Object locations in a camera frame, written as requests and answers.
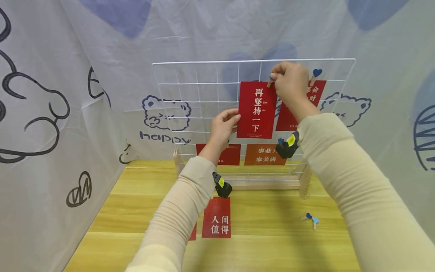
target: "wooden table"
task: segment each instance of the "wooden table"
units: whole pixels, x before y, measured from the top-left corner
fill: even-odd
[[[171,161],[130,163],[65,271],[124,271],[175,179]],[[345,222],[315,177],[308,195],[233,191],[231,239],[201,238],[201,215],[183,271],[360,271]],[[307,212],[320,219],[317,231],[299,221]]]

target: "red card with chinese text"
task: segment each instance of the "red card with chinese text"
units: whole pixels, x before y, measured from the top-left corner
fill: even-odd
[[[191,236],[190,236],[190,238],[189,238],[189,241],[195,241],[195,240],[196,240],[196,225],[197,225],[197,224],[195,224],[195,226],[193,227],[193,231],[192,231],[192,233],[191,233]]]
[[[310,86],[311,81],[308,82],[307,97],[316,107],[319,104],[320,97],[326,85],[326,80],[316,80],[313,86]],[[278,121],[276,123],[276,131],[295,131],[298,128],[296,118],[291,114],[288,107],[282,103],[281,110],[279,111]]]
[[[230,198],[214,197],[204,210],[203,238],[231,238]]]
[[[248,144],[244,165],[285,165],[287,159],[275,151],[276,144]]]
[[[240,83],[237,138],[272,139],[277,95],[275,84],[243,81]]]
[[[196,144],[196,154],[199,155],[205,144]],[[240,144],[230,144],[222,151],[218,165],[240,165]]]

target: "wooden clothespin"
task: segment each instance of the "wooden clothespin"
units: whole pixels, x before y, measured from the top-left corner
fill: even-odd
[[[313,70],[313,76],[310,79],[310,86],[313,87],[314,86],[314,82],[316,81],[316,78],[318,76],[320,76],[320,74],[322,73],[322,69],[314,69]]]
[[[304,217],[302,217],[301,219],[299,219],[299,220],[300,221],[304,221],[304,220],[311,219],[311,218],[313,218],[313,217],[311,216],[310,213],[307,212],[307,214]]]
[[[269,77],[269,81],[268,81],[267,87],[270,88],[272,83],[273,83],[273,79],[271,77]]]
[[[319,219],[313,217],[312,220],[313,220],[313,230],[317,230],[317,224],[319,223]]]

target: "hand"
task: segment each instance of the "hand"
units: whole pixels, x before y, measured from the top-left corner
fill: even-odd
[[[272,68],[270,77],[275,81],[276,93],[287,107],[308,100],[308,69],[304,66],[283,61]]]
[[[224,110],[211,122],[209,143],[217,147],[221,152],[228,147],[231,134],[237,131],[237,123],[240,120],[239,109]]]
[[[283,61],[272,68],[277,95],[300,123],[307,116],[320,114],[307,98],[308,69],[299,63]]]
[[[231,134],[236,132],[236,124],[240,120],[239,109],[229,109],[221,112],[211,122],[210,139],[198,156],[218,164],[223,150],[228,147]]]

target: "long sleeve shirt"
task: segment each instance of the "long sleeve shirt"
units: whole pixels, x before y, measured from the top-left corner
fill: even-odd
[[[435,271],[435,245],[390,181],[335,114],[306,117],[299,146],[346,221],[362,271]],[[181,271],[187,241],[214,191],[216,167],[189,160],[162,201],[127,272]]]

